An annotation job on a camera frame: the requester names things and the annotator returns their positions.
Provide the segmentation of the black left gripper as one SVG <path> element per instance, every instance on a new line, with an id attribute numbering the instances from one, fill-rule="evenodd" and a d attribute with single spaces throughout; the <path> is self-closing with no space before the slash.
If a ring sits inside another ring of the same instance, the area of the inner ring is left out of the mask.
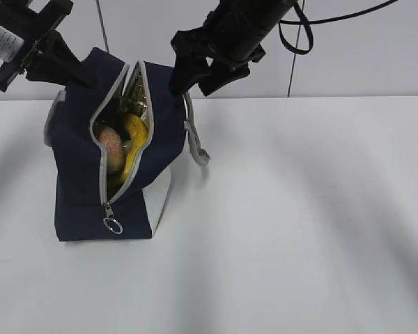
<path id="1" fill-rule="evenodd" d="M 95 87 L 95 73 L 72 53 L 56 28 L 73 7 L 71 1 L 48 1 L 40 12 L 30 1 L 0 1 L 0 91 L 16 76 L 66 86 Z"/>

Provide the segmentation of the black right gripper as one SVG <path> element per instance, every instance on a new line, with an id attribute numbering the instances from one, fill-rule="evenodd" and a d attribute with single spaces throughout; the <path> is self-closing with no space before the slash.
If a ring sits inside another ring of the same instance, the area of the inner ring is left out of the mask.
<path id="1" fill-rule="evenodd" d="M 174 95 L 183 95 L 198 84 L 205 97 L 248 77 L 248 62 L 265 52 L 262 40 L 295 1 L 220 1 L 204 23 L 177 31 L 171 45 L 176 60 L 169 82 Z"/>

